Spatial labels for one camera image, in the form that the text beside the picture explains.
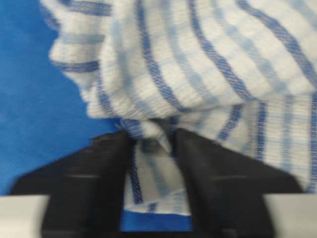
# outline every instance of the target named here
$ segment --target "blue tablecloth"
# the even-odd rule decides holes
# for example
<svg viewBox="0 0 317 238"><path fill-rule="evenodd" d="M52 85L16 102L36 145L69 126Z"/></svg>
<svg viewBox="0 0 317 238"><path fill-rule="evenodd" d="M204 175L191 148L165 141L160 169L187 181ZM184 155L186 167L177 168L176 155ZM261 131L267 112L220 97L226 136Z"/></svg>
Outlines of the blue tablecloth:
<svg viewBox="0 0 317 238"><path fill-rule="evenodd" d="M56 32L37 0L0 1L0 195L14 179L114 132L114 120L89 119L76 86L48 60ZM126 231L189 230L190 218L123 213Z"/></svg>

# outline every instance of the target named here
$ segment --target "blue background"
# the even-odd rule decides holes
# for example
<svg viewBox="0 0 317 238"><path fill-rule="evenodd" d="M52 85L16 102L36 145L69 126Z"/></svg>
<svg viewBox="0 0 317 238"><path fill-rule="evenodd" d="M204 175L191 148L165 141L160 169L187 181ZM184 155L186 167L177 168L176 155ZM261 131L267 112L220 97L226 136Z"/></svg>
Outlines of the blue background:
<svg viewBox="0 0 317 238"><path fill-rule="evenodd" d="M0 23L0 195L5 195L17 176L115 127L113 120L89 119L76 86L50 64L57 33L43 21L37 0L0 1ZM126 231L190 227L189 217L123 213Z"/></svg>

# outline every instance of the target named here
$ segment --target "blue stripe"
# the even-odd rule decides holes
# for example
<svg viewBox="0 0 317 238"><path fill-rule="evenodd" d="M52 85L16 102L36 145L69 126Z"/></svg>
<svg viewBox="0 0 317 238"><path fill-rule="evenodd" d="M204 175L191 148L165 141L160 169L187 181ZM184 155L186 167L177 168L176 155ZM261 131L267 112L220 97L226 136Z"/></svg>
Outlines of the blue stripe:
<svg viewBox="0 0 317 238"><path fill-rule="evenodd" d="M293 96L286 96L284 106L284 118L281 125L281 127L283 128L281 167L287 172L290 172L292 169L292 154L290 153L290 148L292 147L291 125L293 122L293 104Z"/></svg>
<svg viewBox="0 0 317 238"><path fill-rule="evenodd" d="M52 63L63 72L88 73L99 69L98 61L87 63L64 63L52 60Z"/></svg>
<svg viewBox="0 0 317 238"><path fill-rule="evenodd" d="M225 141L231 131L237 126L241 115L242 115L243 105L234 105L232 107L232 110L230 112L230 116L228 118L228 121L226 122L225 126L222 128L222 130L219 132L217 139L220 141Z"/></svg>
<svg viewBox="0 0 317 238"><path fill-rule="evenodd" d="M63 44L97 44L104 41L104 35L88 35L75 33L61 33Z"/></svg>
<svg viewBox="0 0 317 238"><path fill-rule="evenodd" d="M148 70L151 74L151 77L157 86L159 92L172 106L177 108L181 112L189 111L187 108L184 108L178 99L174 96L172 89L164 81L159 64L154 60L151 49L151 41L148 35L147 26L145 22L145 13L143 9L143 1L136 0L136 15L138 19L138 27L141 33L142 38L142 48L143 48L143 57L146 61Z"/></svg>
<svg viewBox="0 0 317 238"><path fill-rule="evenodd" d="M194 0L188 0L188 2L192 27L206 56L217 66L218 70L222 73L237 95L239 95L243 100L254 100L255 97L253 97L247 90L244 82L234 74L227 60L218 54L212 43L204 36L196 13Z"/></svg>
<svg viewBox="0 0 317 238"><path fill-rule="evenodd" d="M85 15L93 16L111 16L111 5L90 1L72 1L69 10L80 12Z"/></svg>
<svg viewBox="0 0 317 238"><path fill-rule="evenodd" d="M114 112L111 102L109 100L109 96L103 89L103 82L101 79L101 76L99 75L97 78L97 97L99 100L99 103L101 105L101 108L103 111L109 116L109 117L114 117L116 116L116 113Z"/></svg>
<svg viewBox="0 0 317 238"><path fill-rule="evenodd" d="M45 7L40 1L40 10L44 16L45 23L55 31L60 29L60 24L50 10Z"/></svg>
<svg viewBox="0 0 317 238"><path fill-rule="evenodd" d="M64 6L70 6L72 0L58 0L59 3L63 4Z"/></svg>
<svg viewBox="0 0 317 238"><path fill-rule="evenodd" d="M154 212L156 211L156 208L157 208L157 204L156 204L156 203L151 203L151 204L149 205L149 210L148 210L148 212L149 212L149 213L154 213Z"/></svg>
<svg viewBox="0 0 317 238"><path fill-rule="evenodd" d="M207 16L201 17L201 20L207 21L207 20L210 20L211 18L213 18L213 17L210 16L210 15L207 15ZM246 18L242 18L239 22L237 22L237 24L240 24L241 22L244 22L245 19ZM127 18L125 18L123 20L123 22L124 22L123 24L125 24L125 25L128 24L129 25L131 20L132 20L131 17L127 17ZM179 34L188 31L188 23L187 22L175 24L175 26L177 27L177 31L178 31ZM162 40L162 38L164 38L164 37L165 37L165 34L162 34L161 32L153 32L153 34L151 35L152 42L158 42L158 41ZM223 36L221 34L219 36L215 36L214 42L219 42L219 41L222 40L222 38L223 38ZM127 51L130 54L135 54L139 50L138 47L137 47L137 44L132 45L131 47L129 47L127 49ZM185 51L185 55L187 56L187 58L190 57L190 55L195 55L195 53L197 53L196 49L194 51Z"/></svg>
<svg viewBox="0 0 317 238"><path fill-rule="evenodd" d="M119 66L119 71L123 78L123 87L131 99L131 102L143 113L143 115L149 118L157 118L157 114L151 109L147 102L142 100L137 94L138 90L134 86L134 79L132 78L129 69L129 60L124 49L122 31L119 22L114 19L111 25L111 35L113 36L112 42L116 53L116 63Z"/></svg>
<svg viewBox="0 0 317 238"><path fill-rule="evenodd" d="M226 21L222 9L217 4L217 0L212 0L212 6L214 8L212 12L217 23L224 29L227 36L239 45L239 47L255 63L258 70L275 89L275 92L288 92L286 83L278 77L271 62L261 55L258 48L254 45L254 42L250 38L244 37L236 26L230 25Z"/></svg>
<svg viewBox="0 0 317 238"><path fill-rule="evenodd" d="M317 14L303 0L287 0L291 7L300 13L303 18L317 31Z"/></svg>
<svg viewBox="0 0 317 238"><path fill-rule="evenodd" d="M266 103L259 102L258 131L257 131L257 133L258 133L257 134L257 155L256 155L256 159L259 161L264 160L266 108L267 108Z"/></svg>
<svg viewBox="0 0 317 238"><path fill-rule="evenodd" d="M210 118L211 118L211 115L212 115L212 113L224 113L224 114L226 114L226 116L228 117L228 118L230 118L230 113L229 113L229 110L228 110L228 107L226 107L226 108L216 108L216 109L212 109L212 110L207 110L207 111L204 111L204 112L202 112L202 114L201 114L201 117L199 118L199 119L197 119L196 120L196 123L194 124L194 126L193 126L193 129L194 129L194 131L196 132L196 133L198 133L198 134L201 134L203 131L204 132L208 132L208 134L209 135L218 135L218 140L219 140L219 142L217 142L217 141L214 141L215 143L218 143L218 144L220 144L220 142L221 142L221 139L219 138L219 134L220 134L220 132L219 132L219 130L218 129L215 129L214 127L212 127L211 126L211 124L212 124L212 122L211 121L206 121L206 120L210 120ZM229 130L229 132L227 131L227 133L228 133L228 135L230 135L230 132L233 130L233 128L238 124L238 120L237 120L237 122L236 123L233 123L234 125L233 125L233 127L232 128L230 128L231 126L232 126L232 124L230 124L230 123L228 123L228 127L224 127L224 130L226 130L226 128L230 128L230 130ZM243 150L244 149L244 152L248 149L248 144L250 144L250 142L247 142L247 143L243 143L242 141L241 141L241 139L239 139L239 138L231 138L230 139L230 143L232 144L232 145L234 145L235 147L238 147L238 148L241 148L241 150Z"/></svg>
<svg viewBox="0 0 317 238"><path fill-rule="evenodd" d="M311 106L310 150L311 150L311 174L307 192L316 192L317 183L317 93L313 93Z"/></svg>
<svg viewBox="0 0 317 238"><path fill-rule="evenodd" d="M142 191L141 191L140 181L138 176L138 168L136 166L136 161L135 161L135 148L133 150L133 155L131 158L130 179L131 179L134 203L135 204L143 203Z"/></svg>
<svg viewBox="0 0 317 238"><path fill-rule="evenodd" d="M143 139L143 132L139 121L132 119L122 119L121 125L126 129L129 136L131 136L133 139Z"/></svg>
<svg viewBox="0 0 317 238"><path fill-rule="evenodd" d="M171 10L171 1L162 0L161 7L163 9L162 16L165 25L165 29L168 36L168 41L173 51L173 56L182 69L186 79L193 87L193 89L202 97L206 103L217 103L218 99L212 95L207 86L204 84L202 77L196 73L190 63L187 60L186 55L182 51L178 43L178 35L175 24L173 24L173 11Z"/></svg>
<svg viewBox="0 0 317 238"><path fill-rule="evenodd" d="M278 20L269 17L264 12L255 9L249 5L246 0L236 0L238 6L246 11L249 15L254 16L261 21L277 39L285 46L286 50L293 56L294 61L297 63L307 80L317 88L317 74L314 70L312 63L303 54L302 48L298 44L296 38L292 36Z"/></svg>

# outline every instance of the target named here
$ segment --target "blue and white striped cloth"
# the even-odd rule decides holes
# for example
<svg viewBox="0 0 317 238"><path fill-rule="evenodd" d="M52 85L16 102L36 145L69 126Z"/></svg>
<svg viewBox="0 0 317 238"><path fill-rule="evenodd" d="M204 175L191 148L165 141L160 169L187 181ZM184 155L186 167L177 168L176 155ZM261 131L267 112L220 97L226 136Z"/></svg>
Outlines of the blue and white striped cloth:
<svg viewBox="0 0 317 238"><path fill-rule="evenodd" d="M140 140L125 208L188 214L168 135L185 128L317 183L316 0L41 0L50 58L92 118Z"/></svg>

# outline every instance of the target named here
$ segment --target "black plastic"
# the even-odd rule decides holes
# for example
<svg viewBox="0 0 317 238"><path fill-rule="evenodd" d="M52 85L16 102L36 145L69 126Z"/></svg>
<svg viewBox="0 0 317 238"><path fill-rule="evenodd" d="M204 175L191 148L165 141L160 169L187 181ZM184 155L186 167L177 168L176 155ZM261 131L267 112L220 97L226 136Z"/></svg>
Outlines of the black plastic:
<svg viewBox="0 0 317 238"><path fill-rule="evenodd" d="M215 237L274 237L263 195L302 193L295 178L194 133L180 129L176 135L194 230Z"/></svg>
<svg viewBox="0 0 317 238"><path fill-rule="evenodd" d="M125 132L97 137L92 146L21 177L11 194L51 196L44 238L118 232L132 146Z"/></svg>
<svg viewBox="0 0 317 238"><path fill-rule="evenodd" d="M300 193L294 177L179 129L173 141L185 178L193 232L119 231L134 142L125 132L22 176L12 195L48 194L43 238L271 238L266 193Z"/></svg>

